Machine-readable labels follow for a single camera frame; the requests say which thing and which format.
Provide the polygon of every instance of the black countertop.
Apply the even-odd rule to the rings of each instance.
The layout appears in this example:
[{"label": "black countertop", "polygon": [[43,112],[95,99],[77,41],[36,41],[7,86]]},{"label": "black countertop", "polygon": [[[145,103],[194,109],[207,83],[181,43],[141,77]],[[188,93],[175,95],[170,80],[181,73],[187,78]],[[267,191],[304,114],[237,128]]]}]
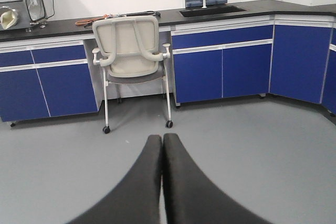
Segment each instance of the black countertop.
[{"label": "black countertop", "polygon": [[[325,15],[336,17],[336,4],[321,6],[306,6],[293,3],[275,1],[275,0],[258,0],[240,3],[230,3],[246,11],[215,14],[197,17],[183,17],[181,9],[160,10],[161,17],[158,17],[159,26],[172,26],[178,24],[189,24],[197,22],[207,22],[221,19],[232,19],[242,17],[253,17],[272,14],[292,14],[292,15]],[[76,26],[75,22],[80,19],[66,19],[48,22],[46,28],[34,27],[31,32],[25,32],[25,29],[0,31],[0,42],[37,39],[57,36],[83,35],[92,34],[92,27]]]}]

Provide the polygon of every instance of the blue cabinet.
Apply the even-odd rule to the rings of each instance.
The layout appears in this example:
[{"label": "blue cabinet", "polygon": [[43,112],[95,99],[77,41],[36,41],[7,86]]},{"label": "blue cabinet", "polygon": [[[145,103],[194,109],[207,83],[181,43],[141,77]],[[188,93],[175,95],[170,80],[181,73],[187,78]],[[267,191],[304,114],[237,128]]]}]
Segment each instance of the blue cabinet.
[{"label": "blue cabinet", "polygon": [[336,29],[335,29],[335,28],[333,29],[331,43],[332,43],[333,45],[336,45]]},{"label": "blue cabinet", "polygon": [[267,93],[273,25],[172,32],[176,102]]},{"label": "blue cabinet", "polygon": [[276,25],[270,93],[320,103],[331,28]]},{"label": "blue cabinet", "polygon": [[330,51],[322,105],[336,114],[336,52]]},{"label": "blue cabinet", "polygon": [[173,36],[173,49],[203,47],[229,44],[242,41],[270,39],[273,36],[273,25],[236,28],[204,33],[182,34]]},{"label": "blue cabinet", "polygon": [[174,55],[176,101],[222,97],[222,50]]},{"label": "blue cabinet", "polygon": [[36,69],[0,72],[3,122],[49,117]]},{"label": "blue cabinet", "polygon": [[37,70],[50,116],[97,112],[87,64]]},{"label": "blue cabinet", "polygon": [[223,97],[268,93],[271,44],[223,50]]},{"label": "blue cabinet", "polygon": [[69,44],[0,54],[2,121],[98,111],[84,46]]}]

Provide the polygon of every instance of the gray floor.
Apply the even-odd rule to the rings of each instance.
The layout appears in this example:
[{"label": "gray floor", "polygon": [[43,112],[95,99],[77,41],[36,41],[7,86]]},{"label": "gray floor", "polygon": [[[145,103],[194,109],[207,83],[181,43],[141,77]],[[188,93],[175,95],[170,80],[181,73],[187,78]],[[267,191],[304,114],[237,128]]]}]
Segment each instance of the gray floor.
[{"label": "gray floor", "polygon": [[[274,224],[336,223],[336,120],[286,98],[183,105],[166,129],[161,96],[103,113],[0,123],[0,223],[62,224],[113,188],[150,134],[176,132],[222,190]],[[165,223],[161,204],[162,223]]]}]

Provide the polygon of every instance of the orange cable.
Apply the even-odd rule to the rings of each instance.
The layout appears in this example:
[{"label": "orange cable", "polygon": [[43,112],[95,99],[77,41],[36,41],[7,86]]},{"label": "orange cable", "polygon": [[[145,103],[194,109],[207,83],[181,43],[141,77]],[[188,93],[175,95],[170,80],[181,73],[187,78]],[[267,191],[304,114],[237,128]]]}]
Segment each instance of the orange cable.
[{"label": "orange cable", "polygon": [[87,24],[91,24],[91,23],[95,22],[96,20],[105,19],[107,17],[109,17],[109,15],[104,14],[104,16],[102,16],[100,18],[82,19],[82,20],[76,21],[75,25],[76,26],[84,26],[84,25],[87,25]]}]

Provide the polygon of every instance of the white chair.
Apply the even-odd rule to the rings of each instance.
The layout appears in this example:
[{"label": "white chair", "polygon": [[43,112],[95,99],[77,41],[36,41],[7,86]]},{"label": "white chair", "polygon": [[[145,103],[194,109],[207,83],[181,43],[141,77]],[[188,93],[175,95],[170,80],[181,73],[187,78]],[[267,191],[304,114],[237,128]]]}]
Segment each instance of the white chair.
[{"label": "white chair", "polygon": [[169,83],[165,59],[170,58],[170,44],[163,44],[165,53],[159,52],[159,25],[153,16],[117,17],[98,20],[92,26],[99,48],[95,48],[93,64],[100,65],[103,71],[103,89],[105,100],[105,127],[110,132],[108,101],[106,88],[113,83],[121,102],[118,85],[145,83],[162,79],[165,86],[168,121],[166,127],[171,128],[171,108],[169,99]]}]

